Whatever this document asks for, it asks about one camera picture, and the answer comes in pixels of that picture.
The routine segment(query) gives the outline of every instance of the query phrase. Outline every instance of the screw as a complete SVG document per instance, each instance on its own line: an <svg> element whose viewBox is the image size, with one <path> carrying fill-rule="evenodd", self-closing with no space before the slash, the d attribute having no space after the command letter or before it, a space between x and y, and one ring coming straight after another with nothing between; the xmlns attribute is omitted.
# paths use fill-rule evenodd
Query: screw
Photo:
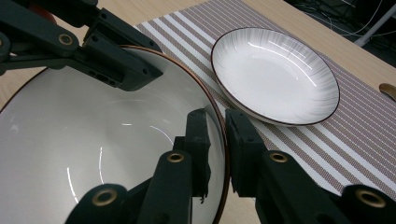
<svg viewBox="0 0 396 224"><path fill-rule="evenodd" d="M70 35L61 34L59 35L59 42L63 45L71 45L73 44L73 39Z"/></svg>

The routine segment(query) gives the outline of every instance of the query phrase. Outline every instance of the bowl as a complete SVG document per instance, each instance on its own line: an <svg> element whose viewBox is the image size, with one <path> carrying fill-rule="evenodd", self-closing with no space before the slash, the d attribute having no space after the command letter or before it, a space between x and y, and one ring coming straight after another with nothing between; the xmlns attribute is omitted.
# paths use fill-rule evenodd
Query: bowl
<svg viewBox="0 0 396 224"><path fill-rule="evenodd" d="M233 30L216 41L211 62L227 97L265 122L315 124L338 106L339 88L329 66L312 49L279 32Z"/></svg>
<svg viewBox="0 0 396 224"><path fill-rule="evenodd" d="M66 67L29 81L0 114L0 223L64 223L90 189L132 189L184 136L187 115L204 108L212 171L193 223L219 219L229 177L224 124L199 79L168 56L127 49L163 71L139 91L122 91Z"/></svg>

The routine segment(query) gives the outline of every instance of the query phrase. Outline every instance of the placemat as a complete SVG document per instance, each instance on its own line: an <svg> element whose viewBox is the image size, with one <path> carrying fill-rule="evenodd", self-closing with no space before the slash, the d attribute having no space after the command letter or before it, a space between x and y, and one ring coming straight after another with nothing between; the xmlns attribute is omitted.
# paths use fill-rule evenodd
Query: placemat
<svg viewBox="0 0 396 224"><path fill-rule="evenodd" d="M204 82L223 115L233 106L216 82L210 52L220 36L242 27L290 35L239 0L212 0L136 26ZM346 185L364 184L396 200L396 104L318 54L339 83L336 112L304 127L252 122L269 149L288 152L321 187L339 194Z"/></svg>

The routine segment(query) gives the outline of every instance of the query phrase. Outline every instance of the light wood surface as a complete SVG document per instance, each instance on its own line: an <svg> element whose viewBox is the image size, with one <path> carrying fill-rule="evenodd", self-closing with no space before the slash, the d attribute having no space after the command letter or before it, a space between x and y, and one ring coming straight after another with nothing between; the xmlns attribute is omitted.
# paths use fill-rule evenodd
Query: light wood surface
<svg viewBox="0 0 396 224"><path fill-rule="evenodd" d="M204 0L168 0L166 2L102 0L99 7L105 7L130 24L138 24L202 2ZM380 61L285 2L281 0L245 0L245 2L376 90L381 83L396 86L394 67ZM71 30L80 40L87 30L86 28L72 28L62 21L58 23ZM0 76L0 108L16 90L41 69L7 71ZM260 223L254 210L253 200L240 199L230 192L220 223Z"/></svg>

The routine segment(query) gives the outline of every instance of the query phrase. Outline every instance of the plate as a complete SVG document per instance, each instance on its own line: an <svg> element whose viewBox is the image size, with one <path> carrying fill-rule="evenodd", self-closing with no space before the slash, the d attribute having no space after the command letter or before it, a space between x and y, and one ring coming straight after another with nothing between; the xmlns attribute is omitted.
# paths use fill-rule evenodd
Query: plate
<svg viewBox="0 0 396 224"><path fill-rule="evenodd" d="M249 115L276 125L321 122L337 108L337 81L309 47L281 33L243 28L215 43L211 62L230 100Z"/></svg>
<svg viewBox="0 0 396 224"><path fill-rule="evenodd" d="M213 98L180 63L149 49L127 50L164 74L139 91L122 91L69 67L46 69L1 111L0 223L64 223L90 189L142 183L199 108L206 111L212 175L205 202L192 200L192 221L219 218L229 177Z"/></svg>

